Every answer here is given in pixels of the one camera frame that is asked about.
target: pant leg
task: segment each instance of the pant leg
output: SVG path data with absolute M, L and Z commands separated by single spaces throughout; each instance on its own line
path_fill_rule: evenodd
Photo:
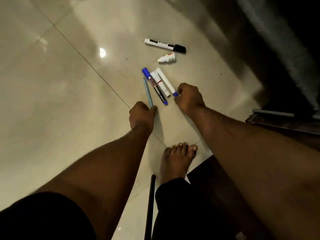
M 161 185 L 155 193 L 158 215 L 152 240 L 232 239 L 222 218 L 183 178 Z

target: hand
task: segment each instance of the hand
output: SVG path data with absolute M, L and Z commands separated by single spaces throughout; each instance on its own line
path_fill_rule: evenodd
M 174 101 L 188 117 L 192 116 L 197 108 L 205 107 L 205 102 L 198 88 L 187 83 L 181 83 L 177 91 L 180 95 Z
M 157 107 L 152 106 L 150 109 L 142 101 L 137 102 L 132 109 L 130 109 L 129 121 L 131 129 L 141 125 L 146 126 L 148 131 L 153 131 L 153 124 L 155 115 L 157 112 Z

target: person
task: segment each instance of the person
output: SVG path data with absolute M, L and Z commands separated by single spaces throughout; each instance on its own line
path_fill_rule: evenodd
M 197 87 L 182 83 L 178 93 L 176 104 L 271 233 L 277 239 L 320 239 L 320 153 L 206 107 Z M 129 133 L 3 210 L 2 237 L 111 239 L 156 110 L 137 102 L 130 110 Z M 153 239 L 234 239 L 184 180 L 196 151 L 195 145 L 179 143 L 163 154 Z

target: person's left hand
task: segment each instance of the person's left hand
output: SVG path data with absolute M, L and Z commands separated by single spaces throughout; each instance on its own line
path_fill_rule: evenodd
M 157 107 L 152 106 L 150 109 L 142 101 L 137 102 L 132 109 L 130 109 L 130 127 L 131 129 L 142 125 L 146 126 L 149 132 L 153 131 L 153 124 Z

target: black pole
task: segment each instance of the black pole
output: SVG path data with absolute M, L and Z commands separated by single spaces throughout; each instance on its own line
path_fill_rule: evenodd
M 151 240 L 153 201 L 155 197 L 155 182 L 156 182 L 156 176 L 152 175 L 151 183 L 150 183 L 150 192 L 149 192 L 148 212 L 146 214 L 146 231 L 144 234 L 144 240 Z

